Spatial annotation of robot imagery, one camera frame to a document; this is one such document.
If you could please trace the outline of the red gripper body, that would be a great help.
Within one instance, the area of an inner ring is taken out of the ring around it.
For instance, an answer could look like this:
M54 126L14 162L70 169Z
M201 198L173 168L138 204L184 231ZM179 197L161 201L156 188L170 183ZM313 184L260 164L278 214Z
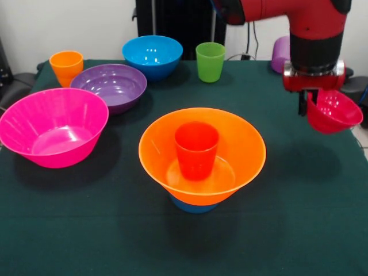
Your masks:
M346 67L343 60L338 60L335 67L327 74L305 75L298 73L291 61L284 63L282 81L285 90L299 92L302 90L339 90L346 76Z

